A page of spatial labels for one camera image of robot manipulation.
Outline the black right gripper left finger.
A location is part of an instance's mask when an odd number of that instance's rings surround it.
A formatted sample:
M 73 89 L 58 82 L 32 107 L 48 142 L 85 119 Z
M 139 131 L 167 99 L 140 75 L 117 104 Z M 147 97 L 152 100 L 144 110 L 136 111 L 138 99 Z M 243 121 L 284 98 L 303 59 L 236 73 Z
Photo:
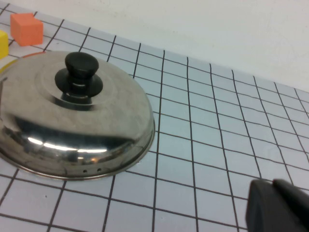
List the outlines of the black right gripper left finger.
M 299 221 L 283 197 L 262 180 L 250 184 L 245 219 L 250 232 L 300 231 Z

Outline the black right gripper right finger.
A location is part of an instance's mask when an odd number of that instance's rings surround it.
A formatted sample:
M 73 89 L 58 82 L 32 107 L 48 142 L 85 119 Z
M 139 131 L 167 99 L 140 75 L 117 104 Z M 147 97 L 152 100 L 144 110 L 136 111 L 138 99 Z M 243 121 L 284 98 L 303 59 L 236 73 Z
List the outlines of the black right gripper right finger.
M 309 231 L 309 196 L 283 179 L 274 179 L 272 185 L 302 226 Z

